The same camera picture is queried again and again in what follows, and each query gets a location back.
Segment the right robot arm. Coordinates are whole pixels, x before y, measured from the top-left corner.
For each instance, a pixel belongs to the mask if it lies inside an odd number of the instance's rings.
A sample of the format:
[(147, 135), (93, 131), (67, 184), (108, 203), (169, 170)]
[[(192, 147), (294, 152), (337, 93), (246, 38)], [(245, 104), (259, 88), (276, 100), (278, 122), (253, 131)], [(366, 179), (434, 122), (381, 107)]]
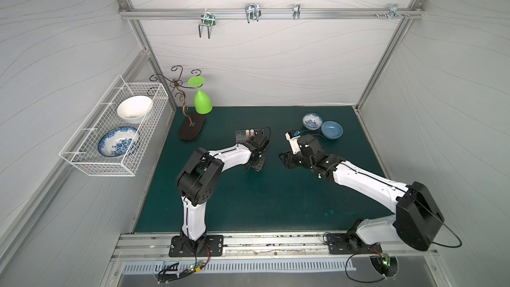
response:
[(445, 226), (444, 216), (425, 185), (394, 182), (363, 170), (338, 155), (325, 153), (312, 135), (290, 131), (285, 137), (290, 150), (279, 157), (289, 170), (304, 167), (318, 179), (355, 190), (392, 213), (357, 220), (344, 239), (352, 253), (367, 252), (385, 242), (401, 242), (417, 251), (427, 251), (435, 243), (438, 232)]

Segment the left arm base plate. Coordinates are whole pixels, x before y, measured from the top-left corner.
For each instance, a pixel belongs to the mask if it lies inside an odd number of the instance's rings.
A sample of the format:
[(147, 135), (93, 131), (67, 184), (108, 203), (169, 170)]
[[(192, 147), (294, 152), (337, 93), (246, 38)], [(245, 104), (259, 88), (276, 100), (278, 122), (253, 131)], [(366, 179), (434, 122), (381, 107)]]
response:
[(185, 235), (174, 236), (171, 239), (168, 256), (171, 258), (183, 257), (219, 257), (223, 254), (224, 236), (206, 235), (197, 240), (191, 240)]

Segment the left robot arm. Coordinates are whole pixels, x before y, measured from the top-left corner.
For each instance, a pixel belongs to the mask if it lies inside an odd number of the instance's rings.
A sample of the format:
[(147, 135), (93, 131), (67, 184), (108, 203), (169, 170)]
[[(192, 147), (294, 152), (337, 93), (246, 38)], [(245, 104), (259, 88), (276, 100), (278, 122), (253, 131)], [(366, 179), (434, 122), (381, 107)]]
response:
[(247, 140), (232, 147), (211, 151), (199, 147), (193, 152), (176, 180), (183, 203), (180, 239), (186, 247), (199, 252), (205, 245), (206, 206), (218, 186), (221, 174), (236, 166), (260, 171), (269, 141), (266, 131), (250, 130)]

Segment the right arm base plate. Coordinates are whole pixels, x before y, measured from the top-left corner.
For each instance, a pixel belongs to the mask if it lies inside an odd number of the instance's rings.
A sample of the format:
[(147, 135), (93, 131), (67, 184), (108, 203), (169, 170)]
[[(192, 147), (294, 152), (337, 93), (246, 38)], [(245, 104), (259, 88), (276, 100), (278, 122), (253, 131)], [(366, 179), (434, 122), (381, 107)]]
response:
[(322, 236), (331, 255), (382, 254), (379, 243), (366, 244), (356, 234), (326, 232)]

